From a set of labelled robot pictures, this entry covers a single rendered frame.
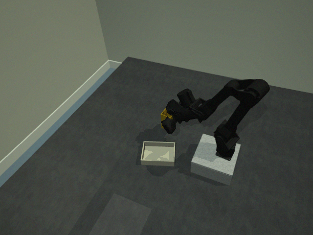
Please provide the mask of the beige shallow tray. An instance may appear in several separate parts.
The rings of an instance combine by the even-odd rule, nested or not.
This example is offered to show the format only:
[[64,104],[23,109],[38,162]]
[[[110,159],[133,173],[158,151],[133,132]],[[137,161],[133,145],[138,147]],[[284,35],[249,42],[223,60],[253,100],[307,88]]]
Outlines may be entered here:
[[175,142],[144,141],[141,165],[175,166]]

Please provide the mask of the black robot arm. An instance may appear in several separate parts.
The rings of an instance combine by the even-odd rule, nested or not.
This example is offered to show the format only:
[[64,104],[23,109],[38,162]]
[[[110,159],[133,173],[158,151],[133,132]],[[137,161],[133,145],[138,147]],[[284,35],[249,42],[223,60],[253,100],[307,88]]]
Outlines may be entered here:
[[[244,90],[244,91],[240,91]],[[231,161],[235,151],[236,142],[239,139],[236,133],[237,125],[270,90],[269,84],[263,79],[233,79],[212,99],[195,100],[191,90],[185,89],[177,94],[182,106],[174,99],[166,106],[167,113],[174,118],[180,113],[180,109],[185,108],[184,115],[188,120],[198,119],[199,123],[211,116],[218,105],[224,102],[229,96],[235,97],[240,104],[227,121],[226,119],[216,128],[214,138],[217,145],[216,155]],[[200,107],[199,105],[202,104]]]

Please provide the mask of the yellow square cup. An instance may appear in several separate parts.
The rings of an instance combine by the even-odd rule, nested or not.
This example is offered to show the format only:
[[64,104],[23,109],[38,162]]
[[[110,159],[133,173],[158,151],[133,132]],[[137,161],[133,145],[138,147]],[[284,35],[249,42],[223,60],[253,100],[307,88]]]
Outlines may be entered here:
[[161,115],[161,121],[165,120],[167,116],[169,119],[173,119],[172,115],[168,114],[166,109],[160,115]]

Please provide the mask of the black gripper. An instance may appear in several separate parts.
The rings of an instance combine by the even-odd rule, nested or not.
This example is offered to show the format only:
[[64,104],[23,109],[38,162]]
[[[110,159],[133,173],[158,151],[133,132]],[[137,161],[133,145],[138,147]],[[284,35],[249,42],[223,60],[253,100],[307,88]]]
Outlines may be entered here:
[[181,124],[183,121],[188,122],[189,120],[184,115],[185,108],[180,109],[179,115],[177,117],[172,117],[173,119],[169,119],[168,116],[165,120],[161,121],[162,126],[166,130],[168,134],[172,134],[176,129],[176,123]]

